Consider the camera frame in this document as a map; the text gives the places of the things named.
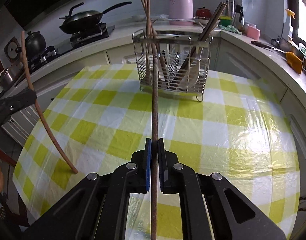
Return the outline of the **black handled knife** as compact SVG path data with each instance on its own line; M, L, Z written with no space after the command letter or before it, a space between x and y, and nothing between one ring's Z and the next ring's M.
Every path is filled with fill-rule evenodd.
M280 53L285 53L285 51L281 50L281 49L278 49L278 48L275 48L274 46L272 45L268 45L268 44L265 44L265 43L262 43L260 41L254 41L252 40L251 41L251 44L257 46L257 47L260 47L260 48L266 48L266 49L271 49L271 50L275 50L275 51L278 51Z

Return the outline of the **black gas stove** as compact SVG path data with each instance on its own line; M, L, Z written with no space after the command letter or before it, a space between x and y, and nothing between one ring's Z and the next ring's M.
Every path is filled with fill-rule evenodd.
M68 40L56 46L46 47L42 53L28 60L28 67L38 69L72 50L108 38L114 29L115 25L107 26L100 22L93 30L73 34Z

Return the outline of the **black clay pot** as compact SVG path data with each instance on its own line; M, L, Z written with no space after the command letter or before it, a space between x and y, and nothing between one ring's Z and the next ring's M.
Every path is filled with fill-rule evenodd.
M40 56L46 49L46 40L40 31L29 31L25 38L25 50L28 61Z

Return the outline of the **green cloth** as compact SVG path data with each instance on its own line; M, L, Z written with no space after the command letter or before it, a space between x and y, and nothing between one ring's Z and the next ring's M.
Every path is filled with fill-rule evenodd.
M228 25L228 26L223 26L223 25L219 25L218 26L221 30L224 30L224 31L228 31L230 33L235 33L235 34L238 34L238 35L241 35L242 32L239 31L236 27L234 27L233 25Z

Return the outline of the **pink thermos jug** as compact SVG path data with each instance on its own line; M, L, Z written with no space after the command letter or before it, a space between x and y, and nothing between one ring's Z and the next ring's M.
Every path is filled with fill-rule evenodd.
M171 25L193 25L193 0L170 0L169 23Z

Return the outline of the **black coffee pot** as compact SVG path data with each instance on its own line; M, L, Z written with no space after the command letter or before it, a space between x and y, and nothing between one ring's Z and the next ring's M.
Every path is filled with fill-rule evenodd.
M232 19L232 25L237 28L239 31L243 29L243 26L245 24L244 22L244 12L243 7L241 5L235 6L235 13Z

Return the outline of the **white spoon in basket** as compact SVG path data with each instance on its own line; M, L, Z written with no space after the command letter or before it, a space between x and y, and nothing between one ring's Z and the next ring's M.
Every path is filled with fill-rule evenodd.
M189 69L185 72L182 80L179 84L180 90L189 90L191 89L199 79L199 67L197 65L190 66Z

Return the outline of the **steel tray by window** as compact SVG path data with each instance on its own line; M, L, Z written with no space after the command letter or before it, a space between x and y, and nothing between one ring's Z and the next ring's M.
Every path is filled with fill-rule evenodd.
M284 52L292 52L294 53L299 59L303 60L305 58L305 54L296 46L291 44L289 41L286 41L282 37L273 38L271 39L271 44L284 51Z

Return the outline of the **steel thermos bottle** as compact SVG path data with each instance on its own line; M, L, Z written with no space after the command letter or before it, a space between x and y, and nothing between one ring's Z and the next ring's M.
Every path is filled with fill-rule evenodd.
M226 0L225 16L233 18L235 10L235 0Z

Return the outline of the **yellow white checkered tablecloth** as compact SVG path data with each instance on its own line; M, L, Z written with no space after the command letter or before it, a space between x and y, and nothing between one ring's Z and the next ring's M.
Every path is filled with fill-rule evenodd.
M111 173L142 150L151 135L151 102L135 65L84 67L44 112L78 174L41 123L15 167L13 182L32 215L39 218L87 174ZM202 102L160 94L158 113L158 135L180 163L200 174L223 174L291 235L299 161L286 116L265 82L210 71Z

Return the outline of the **red pot on plate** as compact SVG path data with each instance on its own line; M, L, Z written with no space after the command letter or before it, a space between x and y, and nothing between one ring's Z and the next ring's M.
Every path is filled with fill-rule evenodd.
M197 9L195 16L198 18L210 19L212 17L212 13L210 12L209 9L206 9L205 7L201 7Z

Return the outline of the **spray bottle yellow nozzle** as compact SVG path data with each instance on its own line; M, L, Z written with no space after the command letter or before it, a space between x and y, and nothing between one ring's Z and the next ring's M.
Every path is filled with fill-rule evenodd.
M290 9L286 9L286 13L287 18L284 22L282 37L285 40L288 40L288 37L292 37L293 35L292 20L295 19L295 12L291 11Z

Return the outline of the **green yellow box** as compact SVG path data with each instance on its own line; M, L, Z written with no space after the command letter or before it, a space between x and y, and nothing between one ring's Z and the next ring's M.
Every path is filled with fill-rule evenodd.
M227 27L229 25L231 25L231 22L232 22L232 18L229 17L229 16L224 16L224 15L221 15L220 18L220 25L223 26L223 27Z

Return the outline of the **black wok pan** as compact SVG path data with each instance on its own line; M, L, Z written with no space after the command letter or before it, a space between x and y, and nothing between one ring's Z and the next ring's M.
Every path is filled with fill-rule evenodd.
M73 14L74 9L84 5L84 2L78 3L77 5L74 5L70 8L68 15L59 18L60 20L64 20L62 25L60 25L60 29L66 34L74 34L81 32L83 30L86 30L87 27L91 27L100 23L104 14L130 4L132 4L131 1L122 2L107 8L103 12L99 12L96 10L88 10Z

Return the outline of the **pink plastic container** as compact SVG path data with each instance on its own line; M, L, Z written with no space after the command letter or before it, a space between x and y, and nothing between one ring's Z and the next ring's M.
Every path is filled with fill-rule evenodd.
M254 24L249 24L246 30L246 36L252 38L253 40L260 40L261 31Z

